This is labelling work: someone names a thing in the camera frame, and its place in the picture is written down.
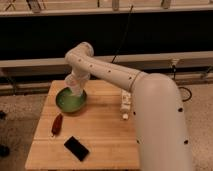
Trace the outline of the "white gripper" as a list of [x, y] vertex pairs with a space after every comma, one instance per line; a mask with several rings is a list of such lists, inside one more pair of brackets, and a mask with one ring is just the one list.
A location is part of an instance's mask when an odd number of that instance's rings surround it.
[[73, 96], [80, 97], [83, 93], [84, 86], [88, 80], [87, 76], [84, 77], [76, 77], [73, 74], [69, 74], [65, 78], [65, 84], [71, 90]]

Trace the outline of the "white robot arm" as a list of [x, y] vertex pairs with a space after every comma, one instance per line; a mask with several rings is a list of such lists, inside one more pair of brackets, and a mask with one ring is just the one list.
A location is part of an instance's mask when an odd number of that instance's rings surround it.
[[92, 74], [132, 94], [141, 171], [194, 171], [183, 102], [171, 78], [98, 60], [87, 42], [65, 60], [75, 78]]

